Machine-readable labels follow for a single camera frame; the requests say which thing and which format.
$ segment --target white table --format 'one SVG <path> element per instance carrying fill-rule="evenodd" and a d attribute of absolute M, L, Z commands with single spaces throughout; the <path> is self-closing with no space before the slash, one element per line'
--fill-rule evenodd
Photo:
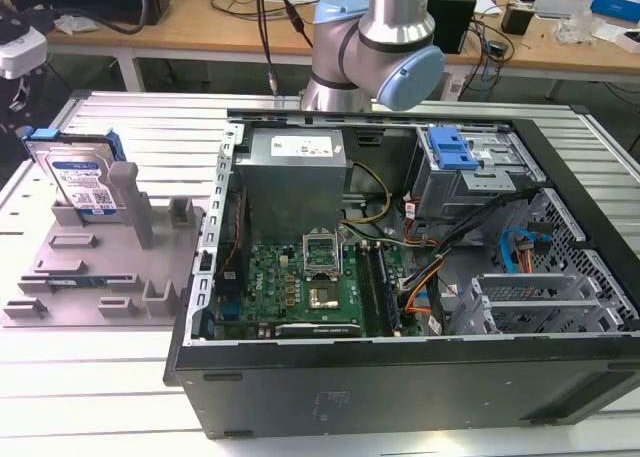
<path fill-rule="evenodd" d="M 285 107 L 295 108 L 295 99 Z M 94 93 L 53 126 L 108 126 L 140 166 L 155 203 L 205 203 L 227 108 L 273 108 L 269 97 Z M 564 106 L 446 104 L 424 114 L 533 118 L 640 252 L 638 167 L 590 116 Z M 0 192 L 0 301 L 18 292 L 53 217 L 53 186 L 30 163 Z M 485 429 L 212 442 L 180 388 L 162 383 L 171 329 L 0 330 L 0 455 L 378 456 L 640 455 L 640 390 L 571 427 Z"/>

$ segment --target open computer tower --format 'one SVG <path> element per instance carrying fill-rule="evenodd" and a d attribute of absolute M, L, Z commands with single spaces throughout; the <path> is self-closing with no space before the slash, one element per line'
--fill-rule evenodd
<path fill-rule="evenodd" d="M 230 111 L 169 368 L 214 439 L 572 424 L 638 276 L 531 121 Z"/>

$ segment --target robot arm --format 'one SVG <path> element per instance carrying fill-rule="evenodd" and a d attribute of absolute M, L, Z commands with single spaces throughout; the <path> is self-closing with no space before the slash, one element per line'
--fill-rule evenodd
<path fill-rule="evenodd" d="M 407 110 L 444 72 L 444 54 L 432 45 L 435 22 L 427 0 L 322 0 L 314 29 L 306 110 L 367 111 L 371 97 Z"/>

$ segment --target chip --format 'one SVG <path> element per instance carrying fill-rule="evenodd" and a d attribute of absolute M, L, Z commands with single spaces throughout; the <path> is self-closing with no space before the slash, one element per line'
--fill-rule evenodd
<path fill-rule="evenodd" d="M 335 282 L 311 282 L 309 284 L 309 308 L 339 309 L 340 297 Z"/>

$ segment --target motherboard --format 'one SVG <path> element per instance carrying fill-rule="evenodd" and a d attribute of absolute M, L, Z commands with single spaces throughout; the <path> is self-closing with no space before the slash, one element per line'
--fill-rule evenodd
<path fill-rule="evenodd" d="M 318 334 L 363 337 L 399 327 L 396 291 L 404 277 L 400 249 L 254 245 L 246 291 L 219 302 L 215 321 L 225 338 L 306 338 Z M 315 273 L 309 266 L 336 273 Z"/>

